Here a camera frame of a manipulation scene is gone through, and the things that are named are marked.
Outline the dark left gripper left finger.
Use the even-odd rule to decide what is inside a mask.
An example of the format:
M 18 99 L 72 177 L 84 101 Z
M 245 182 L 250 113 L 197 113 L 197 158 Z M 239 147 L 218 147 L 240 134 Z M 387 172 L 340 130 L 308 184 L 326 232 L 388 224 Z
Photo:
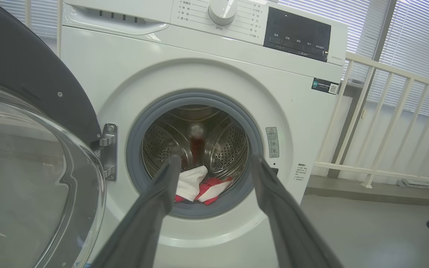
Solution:
M 114 230 L 92 268 L 153 268 L 162 221 L 172 210 L 181 158 L 170 156 Z

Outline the white front-load washing machine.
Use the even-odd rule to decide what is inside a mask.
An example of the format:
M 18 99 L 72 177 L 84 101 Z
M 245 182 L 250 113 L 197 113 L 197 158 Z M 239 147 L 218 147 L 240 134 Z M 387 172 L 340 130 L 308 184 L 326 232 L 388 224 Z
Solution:
M 128 134 L 143 110 L 169 93 L 209 90 L 241 105 L 263 141 L 264 154 L 252 156 L 262 156 L 291 196 L 303 199 L 337 96 L 311 89 L 313 78 L 340 83 L 348 26 L 274 0 L 238 0 L 234 21 L 221 26 L 208 15 L 209 1 L 174 0 L 169 27 L 141 36 L 61 24 L 62 61 L 85 90 L 100 126 L 118 126 L 117 180 L 106 183 L 104 220 L 90 262 L 142 193 L 127 170 Z M 269 7 L 331 25 L 327 62 L 264 47 Z M 277 129 L 279 158 L 269 157 L 267 127 Z M 171 210 L 153 267 L 279 268 L 255 187 L 216 217 L 182 218 Z

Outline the white program dial knob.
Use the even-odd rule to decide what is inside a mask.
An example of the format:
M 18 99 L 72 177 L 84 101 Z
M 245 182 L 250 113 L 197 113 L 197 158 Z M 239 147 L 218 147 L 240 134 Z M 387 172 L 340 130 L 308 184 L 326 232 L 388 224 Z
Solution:
M 234 21 L 238 0 L 210 0 L 208 15 L 217 25 L 225 26 Z

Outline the black washing machine control panel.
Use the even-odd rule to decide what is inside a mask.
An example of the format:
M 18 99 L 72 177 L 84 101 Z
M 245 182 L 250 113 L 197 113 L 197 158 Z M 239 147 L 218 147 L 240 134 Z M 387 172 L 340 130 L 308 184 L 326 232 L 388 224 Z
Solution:
M 269 7 L 264 47 L 327 62 L 331 25 Z

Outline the white metal railing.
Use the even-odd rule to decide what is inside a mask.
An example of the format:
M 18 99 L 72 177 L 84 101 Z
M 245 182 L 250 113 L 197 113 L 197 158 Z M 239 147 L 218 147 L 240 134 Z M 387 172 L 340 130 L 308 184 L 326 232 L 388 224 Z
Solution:
M 371 189 L 387 179 L 429 185 L 429 78 L 347 52 L 314 166 Z

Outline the red jersey with white stripe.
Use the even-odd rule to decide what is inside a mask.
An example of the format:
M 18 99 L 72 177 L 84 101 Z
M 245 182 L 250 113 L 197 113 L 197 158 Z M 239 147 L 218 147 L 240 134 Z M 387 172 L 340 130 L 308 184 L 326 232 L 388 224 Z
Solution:
M 201 202 L 205 205 L 218 200 L 218 197 L 233 183 L 233 177 L 229 176 L 226 180 L 219 178 L 208 178 L 200 184 L 200 193 L 193 202 Z

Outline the grey metal hinge bracket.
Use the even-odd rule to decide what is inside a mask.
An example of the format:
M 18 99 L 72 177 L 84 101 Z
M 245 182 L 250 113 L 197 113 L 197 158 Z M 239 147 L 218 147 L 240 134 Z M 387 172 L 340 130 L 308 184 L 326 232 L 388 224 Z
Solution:
M 98 141 L 92 142 L 90 148 L 99 158 L 104 172 L 105 180 L 115 182 L 117 180 L 118 157 L 118 126 L 117 124 L 105 124 Z

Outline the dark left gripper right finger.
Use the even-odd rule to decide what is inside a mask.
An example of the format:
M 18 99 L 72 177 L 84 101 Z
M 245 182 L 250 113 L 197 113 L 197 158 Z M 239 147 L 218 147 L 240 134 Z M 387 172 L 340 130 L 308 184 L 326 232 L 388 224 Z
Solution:
M 262 156 L 251 156 L 257 203 L 268 219 L 279 268 L 344 268 Z

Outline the white detergent drawer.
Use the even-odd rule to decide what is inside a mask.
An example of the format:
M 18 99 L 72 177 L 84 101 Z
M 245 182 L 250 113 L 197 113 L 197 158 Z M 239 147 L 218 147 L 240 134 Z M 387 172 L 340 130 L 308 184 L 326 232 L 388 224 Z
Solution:
M 126 36 L 162 31 L 174 0 L 63 0 L 62 24 Z

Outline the black-rimmed glass washer door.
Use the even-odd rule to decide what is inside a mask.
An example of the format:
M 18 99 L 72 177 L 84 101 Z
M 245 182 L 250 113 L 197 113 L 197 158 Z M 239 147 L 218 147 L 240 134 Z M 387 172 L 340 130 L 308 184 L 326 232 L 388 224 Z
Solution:
M 0 268 L 89 268 L 105 181 L 80 83 L 0 7 Z

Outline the stainless steel washer drum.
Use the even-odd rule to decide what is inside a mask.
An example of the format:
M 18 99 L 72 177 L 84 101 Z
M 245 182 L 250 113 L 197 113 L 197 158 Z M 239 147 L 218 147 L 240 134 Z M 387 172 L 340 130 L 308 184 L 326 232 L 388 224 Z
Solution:
M 199 166 L 208 178 L 237 181 L 245 171 L 249 138 L 234 117 L 207 105 L 186 105 L 158 117 L 144 134 L 142 159 L 154 177 L 167 158 L 178 155 L 181 171 Z

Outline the red and white garment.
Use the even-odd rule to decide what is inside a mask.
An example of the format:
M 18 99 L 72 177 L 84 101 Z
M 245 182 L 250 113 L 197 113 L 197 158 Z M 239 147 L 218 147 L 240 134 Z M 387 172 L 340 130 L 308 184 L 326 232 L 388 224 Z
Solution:
M 179 175 L 174 202 L 193 202 L 200 193 L 200 183 L 208 173 L 205 166 L 186 170 Z

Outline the dark QR code sticker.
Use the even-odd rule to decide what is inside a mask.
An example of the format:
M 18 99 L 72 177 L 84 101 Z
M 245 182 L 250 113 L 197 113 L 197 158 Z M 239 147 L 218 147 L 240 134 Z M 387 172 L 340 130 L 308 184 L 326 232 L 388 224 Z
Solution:
M 313 83 L 311 89 L 319 90 L 321 92 L 330 93 L 333 95 L 337 95 L 339 91 L 339 84 L 332 83 L 330 81 L 325 81 L 319 78 L 313 78 Z

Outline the grey warning sticker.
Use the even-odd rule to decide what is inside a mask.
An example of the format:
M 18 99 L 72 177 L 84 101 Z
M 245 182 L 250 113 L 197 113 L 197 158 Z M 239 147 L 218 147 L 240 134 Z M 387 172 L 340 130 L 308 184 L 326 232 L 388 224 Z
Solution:
M 279 136 L 276 127 L 267 127 L 267 142 L 270 158 L 279 158 Z

